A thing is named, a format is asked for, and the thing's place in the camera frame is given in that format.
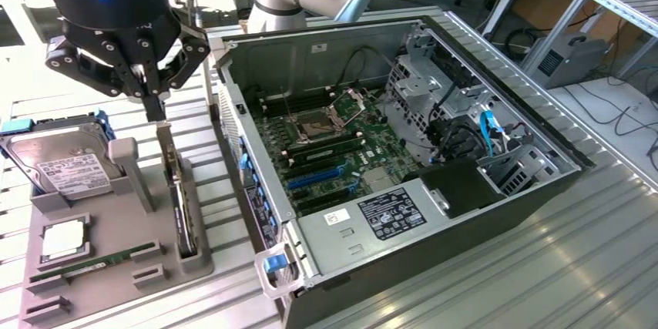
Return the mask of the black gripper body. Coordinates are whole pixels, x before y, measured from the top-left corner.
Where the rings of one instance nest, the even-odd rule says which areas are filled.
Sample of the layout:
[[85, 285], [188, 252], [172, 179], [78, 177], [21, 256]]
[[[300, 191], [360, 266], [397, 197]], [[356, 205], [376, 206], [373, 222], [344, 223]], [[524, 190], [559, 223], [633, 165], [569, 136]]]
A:
[[65, 19], [66, 39], [110, 62], [101, 45], [113, 42], [129, 65], [141, 64], [138, 41], [149, 43], [152, 62], [164, 59], [181, 31], [168, 0], [53, 0]]

